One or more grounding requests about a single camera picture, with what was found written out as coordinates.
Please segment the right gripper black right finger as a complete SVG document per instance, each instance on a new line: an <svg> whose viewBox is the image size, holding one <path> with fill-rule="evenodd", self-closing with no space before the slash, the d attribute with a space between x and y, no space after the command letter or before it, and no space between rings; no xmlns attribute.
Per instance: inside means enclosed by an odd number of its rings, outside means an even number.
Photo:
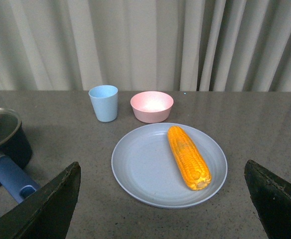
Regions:
<svg viewBox="0 0 291 239"><path fill-rule="evenodd" d="M291 239L291 183L253 160L244 170L252 203L270 239Z"/></svg>

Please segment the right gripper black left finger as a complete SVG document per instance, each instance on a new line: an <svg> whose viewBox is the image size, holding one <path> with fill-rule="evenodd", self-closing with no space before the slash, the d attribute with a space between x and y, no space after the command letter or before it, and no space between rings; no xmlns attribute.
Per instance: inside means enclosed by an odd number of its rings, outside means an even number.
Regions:
<svg viewBox="0 0 291 239"><path fill-rule="evenodd" d="M0 217L0 239L64 239L78 202L81 167L73 162Z"/></svg>

